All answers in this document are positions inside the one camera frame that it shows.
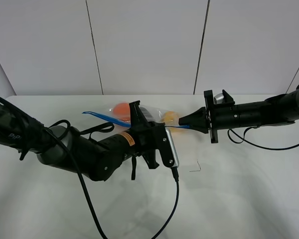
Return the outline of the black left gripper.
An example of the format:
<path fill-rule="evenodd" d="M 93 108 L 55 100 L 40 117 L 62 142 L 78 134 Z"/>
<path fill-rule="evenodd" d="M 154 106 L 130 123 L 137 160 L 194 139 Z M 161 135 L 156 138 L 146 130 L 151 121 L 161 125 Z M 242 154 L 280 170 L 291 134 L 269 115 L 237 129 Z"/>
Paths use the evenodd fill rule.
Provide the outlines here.
<path fill-rule="evenodd" d="M 137 155 L 142 156 L 149 169 L 156 169 L 156 151 L 159 151 L 163 165 L 172 168 L 173 155 L 166 135 L 165 124 L 147 121 L 141 112 L 140 101 L 129 104 L 131 113 L 130 133 L 136 143 Z"/>

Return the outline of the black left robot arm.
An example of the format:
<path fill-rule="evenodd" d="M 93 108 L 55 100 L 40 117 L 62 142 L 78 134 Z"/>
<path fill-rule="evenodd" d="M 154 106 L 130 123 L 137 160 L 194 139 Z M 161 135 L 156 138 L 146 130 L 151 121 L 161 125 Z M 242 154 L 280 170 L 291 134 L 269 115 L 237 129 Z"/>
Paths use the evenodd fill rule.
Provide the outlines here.
<path fill-rule="evenodd" d="M 67 120 L 60 120 L 45 127 L 0 97 L 0 144 L 17 149 L 21 159 L 34 152 L 42 164 L 81 172 L 92 181 L 106 181 L 125 160 L 135 161 L 138 156 L 144 158 L 149 169 L 156 169 L 156 152 L 165 167 L 178 167 L 175 146 L 165 124 L 148 121 L 137 101 L 129 107 L 128 129 L 96 141 L 91 137 L 94 132 L 111 132 L 114 125 L 107 122 L 79 131 Z"/>

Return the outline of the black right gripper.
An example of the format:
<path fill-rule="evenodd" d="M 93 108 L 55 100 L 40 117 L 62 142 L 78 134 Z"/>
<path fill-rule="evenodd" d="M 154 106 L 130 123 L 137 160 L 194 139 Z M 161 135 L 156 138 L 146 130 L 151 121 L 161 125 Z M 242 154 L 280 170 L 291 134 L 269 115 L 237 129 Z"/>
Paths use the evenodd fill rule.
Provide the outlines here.
<path fill-rule="evenodd" d="M 212 90 L 204 91 L 206 107 L 179 118 L 178 124 L 201 133 L 210 133 L 211 143 L 218 143 L 218 130 L 229 129 L 237 124 L 233 110 L 235 101 L 225 90 L 222 93 L 225 103 L 215 105 Z"/>

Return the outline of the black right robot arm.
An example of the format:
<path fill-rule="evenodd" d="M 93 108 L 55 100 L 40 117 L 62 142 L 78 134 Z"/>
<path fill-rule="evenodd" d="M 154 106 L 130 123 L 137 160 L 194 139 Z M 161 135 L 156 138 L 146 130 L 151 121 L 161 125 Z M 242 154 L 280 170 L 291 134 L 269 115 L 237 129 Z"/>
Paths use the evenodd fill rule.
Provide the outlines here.
<path fill-rule="evenodd" d="M 213 95 L 204 91 L 205 106 L 179 118 L 178 124 L 208 133 L 218 143 L 218 131 L 242 127 L 283 126 L 299 120 L 299 85 L 296 90 L 259 102 L 236 104 L 225 90 Z"/>

